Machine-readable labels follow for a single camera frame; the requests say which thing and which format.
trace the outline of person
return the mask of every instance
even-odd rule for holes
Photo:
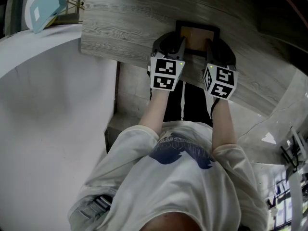
[[[81,188],[72,231],[267,230],[228,101],[211,119],[204,90],[186,83],[181,120],[182,90],[182,81],[173,92],[153,90],[139,124],[121,132]]]

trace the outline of floor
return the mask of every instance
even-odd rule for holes
[[[150,79],[146,69],[122,64],[119,78],[118,111],[141,118],[149,103]],[[207,109],[212,99],[207,97]],[[289,88],[269,117],[229,101],[239,145],[251,162],[282,164],[280,145],[290,136],[290,127],[308,124],[308,77],[296,70]]]

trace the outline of white curved wall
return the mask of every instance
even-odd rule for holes
[[[0,229],[68,231],[67,212],[105,154],[116,61],[52,48],[0,79]]]
[[[80,38],[81,29],[82,25],[52,26],[38,34],[26,30],[0,40],[0,78],[32,57]]]

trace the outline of marble surface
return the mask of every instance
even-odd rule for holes
[[[118,111],[141,118],[149,103],[150,79],[146,69],[122,64],[119,79]],[[207,110],[213,100],[206,94]],[[299,70],[275,110],[262,116],[229,101],[238,144],[249,160],[256,163],[283,164],[280,145],[291,137],[290,127],[305,129],[308,121],[308,77]]]
[[[282,50],[257,31],[259,10],[251,0],[86,0],[81,51],[146,68],[156,39],[176,21],[220,28],[240,77],[231,99],[269,116],[287,90],[295,68]],[[181,79],[204,88],[205,58],[184,55]]]

